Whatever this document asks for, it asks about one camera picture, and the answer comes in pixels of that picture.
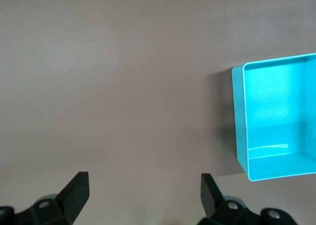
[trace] box side wall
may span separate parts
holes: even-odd
[[[316,159],[316,57],[307,58],[306,67],[306,148],[305,153]]]
[[[313,174],[316,172],[315,160],[304,154],[285,154],[263,157],[249,161],[251,181],[268,180],[281,177]]]
[[[232,69],[237,159],[248,174],[248,149],[244,99],[243,66]]]

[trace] black mechanical part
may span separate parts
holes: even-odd
[[[89,198],[88,172],[79,172],[55,198],[44,198],[15,214],[0,207],[0,225],[72,225]]]
[[[238,198],[225,198],[211,174],[201,176],[201,201],[206,213],[198,225],[297,225],[283,210],[266,208],[257,215]]]

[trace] cyan plastic box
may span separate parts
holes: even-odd
[[[251,181],[316,173],[316,53],[234,67],[237,158]]]

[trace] gray table surface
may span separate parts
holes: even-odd
[[[316,51],[315,0],[0,0],[0,203],[89,171],[76,225],[194,225],[200,174],[316,221],[316,175],[250,182],[231,68]]]

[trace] screw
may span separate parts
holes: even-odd
[[[48,204],[49,204],[49,203],[48,203],[47,201],[41,202],[41,203],[39,204],[39,208],[40,208],[40,209],[41,209],[41,208],[45,208]]]
[[[270,215],[270,217],[272,217],[274,219],[281,218],[280,214],[277,211],[275,211],[275,210],[268,211],[268,214]]]
[[[228,207],[230,209],[238,209],[238,205],[235,202],[229,202]]]

